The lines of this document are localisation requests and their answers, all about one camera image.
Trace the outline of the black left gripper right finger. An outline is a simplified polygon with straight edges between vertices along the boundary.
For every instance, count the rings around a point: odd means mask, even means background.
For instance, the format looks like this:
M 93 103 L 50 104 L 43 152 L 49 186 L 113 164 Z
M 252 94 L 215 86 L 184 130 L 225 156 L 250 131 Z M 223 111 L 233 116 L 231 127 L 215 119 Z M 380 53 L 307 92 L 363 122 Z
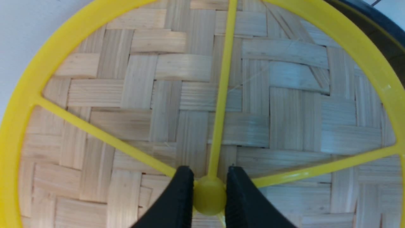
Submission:
M 295 228 L 238 166 L 227 172 L 225 222 L 227 228 Z

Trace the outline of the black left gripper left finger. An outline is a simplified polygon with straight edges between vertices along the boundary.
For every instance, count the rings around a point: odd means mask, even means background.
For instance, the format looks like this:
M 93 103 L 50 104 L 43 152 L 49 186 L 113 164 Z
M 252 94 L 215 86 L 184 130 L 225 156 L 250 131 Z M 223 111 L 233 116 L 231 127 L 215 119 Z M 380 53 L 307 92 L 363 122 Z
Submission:
M 155 203 L 132 228 L 191 228 L 194 174 L 180 166 Z

